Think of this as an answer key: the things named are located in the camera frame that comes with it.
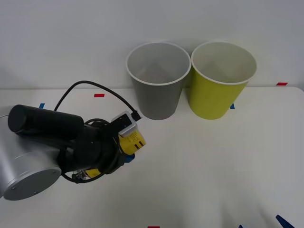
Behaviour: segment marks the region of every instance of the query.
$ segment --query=gray paper cup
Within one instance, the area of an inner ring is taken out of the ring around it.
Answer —
[[[163,120],[174,114],[191,69],[184,49],[166,42],[143,44],[130,52],[126,68],[144,116]]]

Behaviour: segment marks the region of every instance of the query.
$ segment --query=cup rim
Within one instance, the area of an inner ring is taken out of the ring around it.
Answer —
[[[182,50],[182,51],[186,54],[186,56],[188,57],[188,60],[189,60],[189,67],[188,67],[188,70],[186,71],[186,73],[185,73],[182,77],[180,77],[180,78],[178,78],[178,79],[176,79],[176,80],[174,80],[174,81],[172,81],[172,82],[159,83],[159,84],[158,84],[158,83],[150,83],[150,82],[142,81],[142,80],[138,79],[137,77],[135,77],[135,76],[130,72],[129,67],[128,67],[128,60],[129,60],[129,57],[131,56],[131,54],[132,54],[134,51],[136,51],[137,49],[141,48],[142,46],[150,45],[150,44],[157,44],[157,43],[159,43],[159,44],[168,44],[168,45],[175,46],[175,47],[177,47],[178,49]],[[141,83],[146,84],[146,85],[150,85],[150,86],[162,86],[162,85],[163,85],[163,86],[168,86],[168,85],[177,83],[177,82],[181,81],[184,77],[187,76],[187,74],[188,74],[188,73],[190,72],[190,70],[191,70],[191,66],[192,66],[192,61],[191,61],[190,55],[188,54],[187,51],[185,51],[183,48],[181,48],[180,46],[178,46],[178,45],[176,45],[176,44],[173,44],[173,43],[170,43],[170,42],[162,42],[162,41],[148,42],[148,43],[144,43],[144,44],[141,44],[141,45],[137,46],[136,48],[134,48],[134,49],[128,54],[128,56],[127,56],[127,58],[126,58],[126,61],[125,61],[125,67],[126,67],[126,69],[127,69],[127,72],[129,73],[129,75],[130,75],[132,78],[134,78],[136,81],[141,82]]]
[[[256,65],[256,70],[254,71],[254,73],[252,74],[252,76],[251,76],[250,78],[244,80],[244,81],[241,81],[241,82],[227,83],[227,82],[216,81],[216,80],[214,80],[214,79],[212,79],[212,78],[209,78],[209,77],[205,76],[204,74],[202,74],[202,73],[196,68],[196,66],[194,65],[194,63],[193,63],[193,56],[194,56],[195,51],[197,51],[201,46],[203,46],[203,45],[208,45],[208,44],[211,44],[211,43],[224,43],[224,44],[234,45],[234,46],[236,46],[236,47],[238,47],[238,48],[240,48],[240,49],[243,49],[243,50],[246,51],[249,55],[251,55],[252,58],[253,58],[253,60],[254,60],[255,65]],[[215,83],[217,83],[217,84],[229,85],[229,86],[231,86],[231,85],[232,85],[232,86],[235,86],[235,85],[240,85],[240,84],[244,84],[244,83],[249,82],[249,80],[255,75],[255,73],[256,73],[256,71],[257,71],[257,61],[256,61],[256,59],[254,58],[254,56],[253,56],[247,49],[245,49],[245,48],[243,48],[243,47],[240,47],[240,46],[238,46],[238,45],[235,45],[235,44],[233,44],[233,43],[226,42],[226,41],[208,41],[208,42],[205,42],[205,43],[202,43],[202,44],[198,45],[198,46],[193,50],[193,52],[192,52],[192,54],[191,54],[191,64],[192,64],[193,68],[195,69],[195,71],[196,71],[199,75],[201,75],[202,77],[204,77],[205,79],[207,79],[207,80],[209,80],[209,81],[211,81],[211,82],[215,82]]]

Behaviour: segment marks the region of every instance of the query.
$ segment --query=table surface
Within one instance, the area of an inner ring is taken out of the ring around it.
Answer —
[[[138,108],[132,89],[114,90]],[[1,90],[0,106],[45,103],[65,90]],[[104,97],[95,97],[104,93]],[[62,177],[25,200],[0,200],[1,228],[280,228],[277,214],[304,226],[304,93],[246,88],[219,120],[189,108],[143,118],[147,145],[134,161],[88,184]],[[73,90],[59,111],[110,121],[126,106],[108,92]]]

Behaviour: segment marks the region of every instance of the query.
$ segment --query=paper cup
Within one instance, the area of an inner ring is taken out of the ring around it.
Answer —
[[[163,120],[174,114],[191,69],[184,49],[166,42],[143,44],[128,55],[126,68],[144,116]]]
[[[189,104],[201,118],[221,118],[256,72],[257,63],[245,49],[226,42],[198,46],[191,56],[195,69]]]

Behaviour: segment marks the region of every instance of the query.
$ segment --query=red tape marker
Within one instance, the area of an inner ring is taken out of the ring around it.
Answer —
[[[287,85],[288,84],[288,82],[279,82],[278,84],[276,84],[277,86],[285,86],[285,85]]]
[[[104,97],[105,94],[94,94],[94,97]]]

